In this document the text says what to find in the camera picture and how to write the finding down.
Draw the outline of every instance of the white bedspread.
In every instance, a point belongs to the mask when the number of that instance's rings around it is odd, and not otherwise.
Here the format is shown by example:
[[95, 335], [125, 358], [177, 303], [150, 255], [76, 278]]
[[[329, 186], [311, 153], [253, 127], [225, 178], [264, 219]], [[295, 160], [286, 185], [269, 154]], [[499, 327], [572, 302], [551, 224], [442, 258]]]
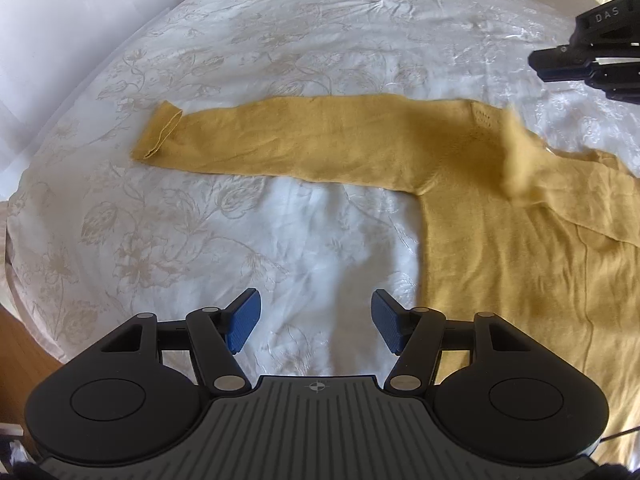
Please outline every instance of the white bedspread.
[[384, 287], [414, 305], [412, 197], [150, 168], [131, 162], [130, 148], [164, 99], [188, 113], [273, 95], [394, 92], [513, 104], [552, 145], [603, 148], [640, 174], [637, 108], [582, 84], [542, 84], [527, 66], [532, 50], [566, 42], [573, 17], [593, 5], [185, 1], [95, 79], [24, 173], [8, 218], [20, 316], [68, 360], [137, 312], [183, 319], [254, 286], [262, 319], [238, 355], [251, 380], [383, 378], [395, 357], [369, 301]]

